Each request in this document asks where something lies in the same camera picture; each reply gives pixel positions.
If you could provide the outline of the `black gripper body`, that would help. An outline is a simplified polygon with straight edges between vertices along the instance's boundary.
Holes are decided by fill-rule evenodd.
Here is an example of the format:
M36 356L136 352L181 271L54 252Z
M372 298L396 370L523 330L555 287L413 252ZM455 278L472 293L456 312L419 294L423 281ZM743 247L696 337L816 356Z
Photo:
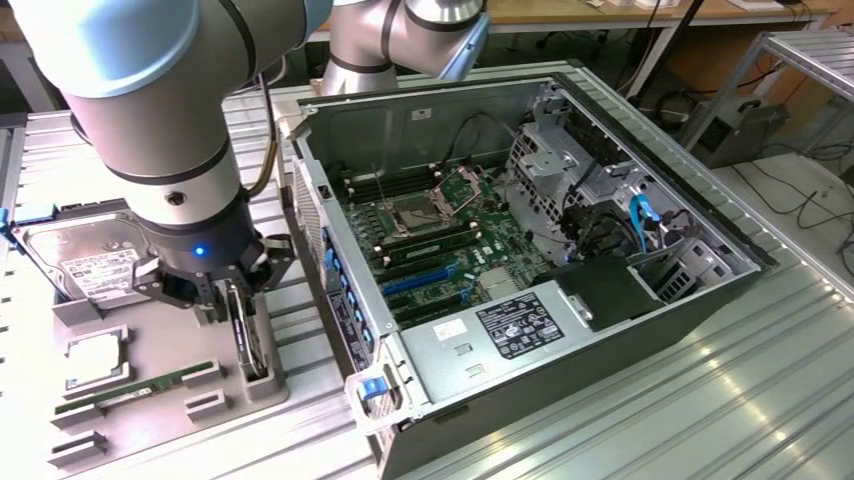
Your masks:
M160 269L192 280L198 273L213 274L234 265L246 270L262 255L244 197L234 197L208 219L185 225L165 225L138 218L154 256L137 261L137 282Z

